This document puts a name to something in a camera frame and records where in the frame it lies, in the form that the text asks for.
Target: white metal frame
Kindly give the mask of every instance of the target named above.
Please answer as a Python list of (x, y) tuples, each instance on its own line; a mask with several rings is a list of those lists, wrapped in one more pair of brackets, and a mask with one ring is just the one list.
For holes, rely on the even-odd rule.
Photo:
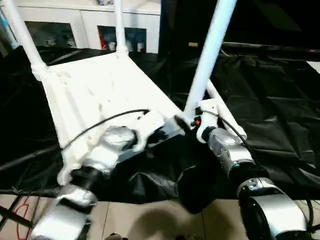
[[(114, 12), (81, 11), (87, 33), (89, 48), (101, 49), (98, 26), (115, 27)], [(146, 29), (146, 52), (158, 53), (160, 36), (160, 15), (123, 13), (125, 28)]]
[[(236, 1), (218, 0), (216, 5), (184, 110), (184, 116), (189, 123), (192, 122), (195, 108), (200, 105), (207, 88), (211, 97), (215, 98), (213, 101), (217, 107), (215, 112), (222, 115), (235, 128), (242, 129), (213, 84), (208, 82)], [(114, 0), (118, 42), (116, 53), (50, 67), (46, 66), (37, 52), (14, 1), (3, 0), (3, 2), (8, 10), (9, 23), (16, 29), (30, 60), (32, 73), (37, 80), (42, 81), (61, 146), (101, 118), (110, 117), (123, 110), (149, 108), (158, 111), (166, 120), (171, 120), (175, 115), (183, 115), (181, 110), (128, 57), (121, 0)], [(136, 118), (137, 115), (126, 115), (117, 118), (116, 121), (112, 120), (109, 126), (128, 126), (128, 121)], [(80, 166), (81, 159), (96, 144), (106, 127), (108, 124), (98, 127), (64, 151), (64, 167), (58, 176), (60, 184), (68, 182), (69, 172)], [(178, 126), (173, 124), (168, 128), (167, 134), (172, 136), (178, 131)]]
[[(1, 9), (8, 18), (9, 16), (6, 7), (2, 7)], [(80, 10), (19, 7), (18, 11), (24, 21), (70, 24), (76, 47), (79, 49), (89, 47)], [(15, 29), (15, 26), (12, 27), (14, 35), (18, 36), (19, 34)]]

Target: tile floor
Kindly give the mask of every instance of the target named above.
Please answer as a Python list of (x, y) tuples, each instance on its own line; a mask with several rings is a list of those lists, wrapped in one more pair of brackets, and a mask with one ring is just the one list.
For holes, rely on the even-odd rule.
[[(37, 199), (24, 197), (16, 208), (17, 213), (31, 219)], [(3, 207), (8, 208), (13, 200), (12, 195), (0, 195)], [(35, 219), (39, 219), (50, 202), (49, 198), (39, 199)], [(306, 203), (297, 201), (297, 204), (308, 217)], [(320, 204), (313, 204), (314, 224), (319, 224)], [(197, 215), (189, 214), (175, 201), (143, 205), (99, 202), (92, 212), (92, 220), (88, 240), (103, 240), (111, 233), (129, 240), (174, 240), (178, 235), (193, 235), (195, 240), (247, 240), (236, 200), (215, 200)], [(0, 232), (0, 240), (26, 240), (27, 235), (26, 227), (8, 220)], [(313, 237), (320, 239), (320, 232)]]

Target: black cable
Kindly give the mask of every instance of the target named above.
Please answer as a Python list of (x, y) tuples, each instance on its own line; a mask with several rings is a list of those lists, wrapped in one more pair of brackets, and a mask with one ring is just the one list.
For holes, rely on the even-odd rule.
[(19, 164), (22, 164), (23, 162), (25, 162), (27, 160), (33, 159), (39, 155), (50, 153), (50, 152), (57, 151), (57, 150), (60, 150), (60, 147), (58, 145), (54, 145), (54, 146), (50, 146), (50, 147), (47, 147), (47, 148), (44, 148), (41, 150), (34, 151), (34, 152), (29, 153), (23, 157), (16, 158), (14, 160), (11, 160), (10, 162), (7, 162), (7, 163), (1, 165), (0, 172), (7, 170), (7, 169), (10, 169), (10, 168), (13, 168), (13, 167), (15, 167)]
[(252, 159), (255, 161), (255, 163), (258, 165), (256, 158), (254, 156), (254, 153), (252, 152), (251, 148), (249, 147), (249, 144), (247, 143), (247, 141), (244, 139), (244, 137), (234, 128), (234, 126), (232, 126), (226, 119), (224, 119), (222, 116), (220, 116), (219, 114), (216, 114), (212, 111), (203, 111), (204, 113), (208, 113), (211, 114), (213, 116), (216, 116), (218, 119), (220, 119), (221, 121), (223, 121), (225, 124), (227, 124), (229, 126), (229, 128), (231, 128), (235, 134), (241, 139), (243, 145), (245, 146), (246, 149), (248, 149)]
[(141, 113), (143, 112), (144, 114), (148, 113), (150, 110), (149, 109), (136, 109), (136, 110), (129, 110), (129, 111), (125, 111), (125, 112), (122, 112), (122, 113), (119, 113), (119, 114), (116, 114), (116, 115), (113, 115), (111, 117), (108, 117), (104, 120), (101, 120), (100, 122), (92, 125), (91, 127), (87, 128), (86, 130), (82, 131), (81, 133), (79, 133), (77, 136), (75, 136), (70, 142), (68, 142), (63, 148), (60, 148), (58, 145), (54, 145), (54, 146), (50, 146), (50, 147), (47, 147), (45, 149), (41, 149), (41, 150), (37, 150), (37, 151), (34, 151), (32, 153), (29, 153), (23, 157), (19, 157), (19, 158), (16, 158), (14, 160), (11, 160), (10, 162), (7, 162), (3, 165), (0, 165), (0, 172), (1, 171), (4, 171), (4, 170), (7, 170), (7, 169), (10, 169), (10, 168), (13, 168), (19, 164), (22, 164), (30, 159), (33, 159), (39, 155), (42, 155), (42, 154), (46, 154), (46, 153), (50, 153), (50, 152), (53, 152), (53, 151), (64, 151), (66, 150), (67, 148), (69, 148), (71, 146), (71, 144), (73, 144), (78, 138), (80, 138), (82, 135), (84, 135), (85, 133), (87, 133), (88, 131), (90, 131), (91, 129), (94, 129), (98, 126), (100, 126), (101, 124), (107, 122), (107, 121), (110, 121), (112, 119), (115, 119), (117, 117), (120, 117), (120, 116), (123, 116), (123, 115), (127, 115), (127, 114), (131, 114), (131, 113)]
[(90, 131), (91, 129), (94, 129), (98, 126), (100, 126), (101, 124), (104, 124), (107, 121), (110, 121), (112, 119), (118, 118), (120, 116), (123, 115), (127, 115), (127, 114), (132, 114), (132, 113), (141, 113), (143, 112), (144, 114), (148, 113), (150, 110), (149, 109), (136, 109), (136, 110), (129, 110), (129, 111), (125, 111), (122, 113), (118, 113), (116, 115), (113, 115), (111, 117), (108, 117), (102, 121), (99, 121), (98, 123), (92, 125), (91, 127), (87, 128), (86, 130), (80, 132), (77, 136), (74, 137), (74, 139), (72, 139), (69, 143), (67, 143), (63, 148), (62, 151), (66, 150), (68, 147), (70, 147), (71, 144), (73, 144), (78, 138), (80, 138), (82, 135), (86, 134), (88, 131)]
[[(254, 162), (257, 164), (257, 161), (255, 159), (255, 156), (251, 150), (251, 148), (249, 147), (247, 141), (243, 138), (243, 136), (241, 136), (241, 134), (226, 120), (224, 119), (222, 116), (220, 116), (219, 114), (216, 114), (214, 112), (211, 112), (211, 111), (203, 111), (205, 113), (209, 113), (209, 114), (212, 114), (214, 116), (216, 116), (218, 119), (220, 119), (221, 121), (223, 121), (225, 124), (227, 124), (234, 132), (235, 134), (241, 139), (241, 141), (243, 142), (243, 145), (245, 146), (245, 148), (248, 149), (252, 159), (254, 160)], [(291, 173), (287, 170), (284, 170), (282, 169), (288, 176), (289, 178), (292, 179), (293, 183), (296, 184), (297, 186), (299, 186), (301, 189), (301, 185), (300, 183), (298, 183), (298, 181), (291, 175)], [(303, 191), (305, 193), (305, 200), (306, 200), (306, 203), (308, 205), (308, 209), (309, 209), (309, 221), (307, 222), (307, 226), (308, 226), (308, 231), (309, 232), (314, 232), (316, 229), (320, 228), (320, 224), (319, 225), (316, 225), (316, 226), (313, 226), (314, 224), (314, 209), (313, 209), (313, 206), (312, 206), (312, 202), (309, 198), (309, 195), (307, 194), (307, 192)]]

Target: black cloth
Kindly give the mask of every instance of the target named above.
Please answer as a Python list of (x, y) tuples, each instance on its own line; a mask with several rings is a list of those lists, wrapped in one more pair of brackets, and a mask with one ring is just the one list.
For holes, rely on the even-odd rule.
[[(106, 54), (102, 50), (39, 47), (50, 66)], [(183, 109), (198, 59), (174, 60), (156, 54), (131, 54), (134, 62)], [(248, 134), (257, 161), (270, 178), (293, 198), (320, 198), (320, 179), (291, 168), (296, 163), (318, 165), (320, 150), (319, 74), (303, 61), (220, 57), (211, 80), (232, 114)], [(0, 66), (2, 157), (0, 164), (58, 144), (41, 82), (31, 73), (22, 47)], [(35, 157), (1, 172), (0, 193), (54, 197), (60, 154)], [(290, 167), (301, 186), (282, 167)], [(102, 183), (101, 201), (148, 203), (179, 199), (198, 212), (214, 198), (235, 198), (218, 161), (193, 135), (176, 136), (120, 163)]]

